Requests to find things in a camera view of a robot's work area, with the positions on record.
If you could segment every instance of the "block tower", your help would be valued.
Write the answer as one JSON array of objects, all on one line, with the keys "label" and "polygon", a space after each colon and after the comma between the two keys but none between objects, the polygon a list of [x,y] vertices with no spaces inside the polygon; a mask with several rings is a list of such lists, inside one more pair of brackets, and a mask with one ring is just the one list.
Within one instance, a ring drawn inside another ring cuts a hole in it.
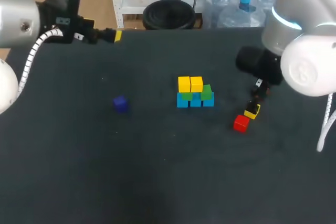
[{"label": "block tower", "polygon": [[210,85],[203,85],[202,77],[179,77],[177,107],[213,107],[215,105],[214,92]]}]

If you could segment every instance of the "screw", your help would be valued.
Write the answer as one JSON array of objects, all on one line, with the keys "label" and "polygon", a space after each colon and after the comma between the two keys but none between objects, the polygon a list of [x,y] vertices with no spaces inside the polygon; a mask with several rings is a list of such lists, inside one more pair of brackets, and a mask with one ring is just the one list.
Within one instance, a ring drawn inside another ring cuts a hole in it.
[{"label": "screw", "polygon": [[21,24],[21,31],[23,31],[23,32],[30,31],[30,25],[29,25],[28,22],[23,22]]}]

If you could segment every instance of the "black stool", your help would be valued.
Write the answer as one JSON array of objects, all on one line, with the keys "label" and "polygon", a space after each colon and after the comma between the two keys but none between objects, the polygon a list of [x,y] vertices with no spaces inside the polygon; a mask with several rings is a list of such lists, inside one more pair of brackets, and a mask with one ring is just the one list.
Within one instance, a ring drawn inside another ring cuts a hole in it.
[{"label": "black stool", "polygon": [[143,26],[147,30],[192,29],[196,22],[196,0],[193,7],[181,0],[160,0],[146,7]]}]

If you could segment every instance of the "red cube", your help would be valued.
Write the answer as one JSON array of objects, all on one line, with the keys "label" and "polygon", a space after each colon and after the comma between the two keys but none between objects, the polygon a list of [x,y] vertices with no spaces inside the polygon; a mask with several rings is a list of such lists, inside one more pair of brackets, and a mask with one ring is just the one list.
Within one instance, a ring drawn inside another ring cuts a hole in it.
[{"label": "red cube", "polygon": [[250,121],[250,118],[243,116],[243,115],[239,115],[237,116],[235,120],[235,124],[233,125],[233,128],[240,132],[246,132],[249,121]]}]

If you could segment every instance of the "toy block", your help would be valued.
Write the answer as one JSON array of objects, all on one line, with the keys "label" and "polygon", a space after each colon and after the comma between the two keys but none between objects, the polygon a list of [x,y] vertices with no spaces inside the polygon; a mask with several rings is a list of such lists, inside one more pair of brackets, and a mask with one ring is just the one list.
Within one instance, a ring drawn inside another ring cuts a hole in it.
[{"label": "toy block", "polygon": [[190,107],[201,107],[202,101],[201,101],[201,93],[192,93],[193,94],[193,100],[190,102]]},{"label": "toy block", "polygon": [[193,100],[193,93],[181,93],[183,101],[192,101]]},{"label": "toy block", "polygon": [[189,102],[182,100],[182,94],[177,93],[177,107],[178,108],[188,108]]},{"label": "toy block", "polygon": [[190,92],[190,77],[189,76],[180,76],[178,90],[179,93],[188,93]]},{"label": "toy block", "polygon": [[244,111],[244,116],[248,118],[255,119],[260,112],[260,104],[257,104],[256,101],[249,101],[246,109]]},{"label": "toy block", "polygon": [[203,86],[203,91],[201,93],[201,100],[206,101],[206,100],[211,100],[212,99],[212,90],[210,85],[204,85]]},{"label": "toy block", "polygon": [[204,100],[203,107],[213,107],[215,106],[215,94],[211,92],[211,100]]},{"label": "toy block", "polygon": [[202,77],[190,77],[191,82],[191,92],[202,92],[203,91],[203,79]]},{"label": "toy block", "polygon": [[127,99],[121,95],[113,99],[113,105],[117,112],[124,113],[128,111],[129,104]]},{"label": "toy block", "polygon": [[247,118],[246,116],[243,116],[243,115],[239,115],[237,116],[235,120],[233,129],[244,133],[247,130],[249,121],[250,121],[250,118]]}]

